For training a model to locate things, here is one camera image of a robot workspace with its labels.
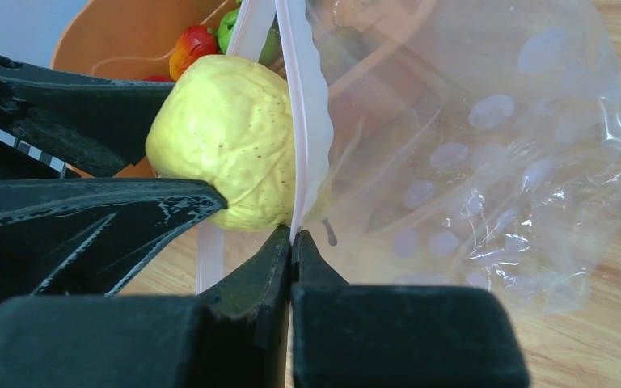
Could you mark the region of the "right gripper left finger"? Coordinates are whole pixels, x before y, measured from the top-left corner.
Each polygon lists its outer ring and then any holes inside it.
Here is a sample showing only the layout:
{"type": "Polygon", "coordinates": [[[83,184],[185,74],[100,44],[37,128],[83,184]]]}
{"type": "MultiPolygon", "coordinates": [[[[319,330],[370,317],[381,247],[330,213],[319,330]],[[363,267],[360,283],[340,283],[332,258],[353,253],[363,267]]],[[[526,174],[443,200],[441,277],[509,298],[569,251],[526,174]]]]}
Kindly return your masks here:
{"type": "Polygon", "coordinates": [[[289,230],[196,296],[16,297],[0,387],[281,387],[289,230]]]}

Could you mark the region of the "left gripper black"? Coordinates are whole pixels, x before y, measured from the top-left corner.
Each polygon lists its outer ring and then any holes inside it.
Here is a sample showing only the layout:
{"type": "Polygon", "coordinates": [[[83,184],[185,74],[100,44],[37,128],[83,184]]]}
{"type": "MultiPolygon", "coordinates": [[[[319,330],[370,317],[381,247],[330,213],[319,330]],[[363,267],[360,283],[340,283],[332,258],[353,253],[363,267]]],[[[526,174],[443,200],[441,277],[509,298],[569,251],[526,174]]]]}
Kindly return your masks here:
{"type": "MultiPolygon", "coordinates": [[[[146,156],[171,88],[0,56],[0,129],[94,177],[112,177],[146,156]]],[[[79,176],[67,167],[60,178],[0,142],[0,303],[116,293],[174,238],[227,206],[197,180],[66,179],[79,176]]]]}

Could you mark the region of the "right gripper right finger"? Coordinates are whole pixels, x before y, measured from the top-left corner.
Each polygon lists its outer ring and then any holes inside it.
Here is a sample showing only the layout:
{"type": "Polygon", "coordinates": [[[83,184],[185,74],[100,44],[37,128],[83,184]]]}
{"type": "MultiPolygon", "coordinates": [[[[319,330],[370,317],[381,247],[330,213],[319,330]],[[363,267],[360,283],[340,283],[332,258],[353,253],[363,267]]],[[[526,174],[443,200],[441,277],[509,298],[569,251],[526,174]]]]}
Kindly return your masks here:
{"type": "Polygon", "coordinates": [[[297,387],[527,387],[505,308],[490,292],[351,285],[308,231],[291,251],[297,387]]]}

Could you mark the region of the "yellow pear toy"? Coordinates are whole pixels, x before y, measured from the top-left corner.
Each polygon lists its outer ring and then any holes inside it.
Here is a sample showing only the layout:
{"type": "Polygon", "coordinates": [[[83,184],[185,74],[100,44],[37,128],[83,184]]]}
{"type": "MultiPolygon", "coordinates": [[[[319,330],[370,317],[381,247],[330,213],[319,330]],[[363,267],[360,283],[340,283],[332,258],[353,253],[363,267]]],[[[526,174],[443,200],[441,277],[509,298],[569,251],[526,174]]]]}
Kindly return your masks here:
{"type": "Polygon", "coordinates": [[[178,79],[145,141],[163,178],[203,180],[225,199],[213,224],[258,232],[290,225],[296,166],[287,81],[245,58],[201,57],[178,79]]]}

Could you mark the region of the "green apple toy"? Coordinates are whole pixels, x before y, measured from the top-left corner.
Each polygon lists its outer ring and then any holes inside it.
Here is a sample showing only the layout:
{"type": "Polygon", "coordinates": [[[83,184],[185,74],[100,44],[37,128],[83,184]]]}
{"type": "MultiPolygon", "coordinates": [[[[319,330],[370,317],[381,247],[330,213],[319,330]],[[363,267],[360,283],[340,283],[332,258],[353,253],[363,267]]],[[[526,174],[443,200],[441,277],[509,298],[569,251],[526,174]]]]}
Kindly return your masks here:
{"type": "Polygon", "coordinates": [[[242,1],[228,12],[217,31],[221,50],[231,56],[272,65],[280,55],[280,39],[273,22],[274,1],[242,1]]]}

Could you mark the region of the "clear zip top bag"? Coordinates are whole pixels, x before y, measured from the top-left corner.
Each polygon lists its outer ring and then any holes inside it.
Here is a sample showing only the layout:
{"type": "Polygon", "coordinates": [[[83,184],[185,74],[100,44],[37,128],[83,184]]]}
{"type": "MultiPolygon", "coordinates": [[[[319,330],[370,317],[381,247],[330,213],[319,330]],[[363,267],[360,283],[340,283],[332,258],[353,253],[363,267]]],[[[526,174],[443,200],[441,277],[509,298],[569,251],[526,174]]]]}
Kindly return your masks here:
{"type": "Polygon", "coordinates": [[[294,229],[352,283],[470,285],[581,308],[621,228],[621,64],[589,1],[441,1],[425,98],[301,176],[294,229]]]}

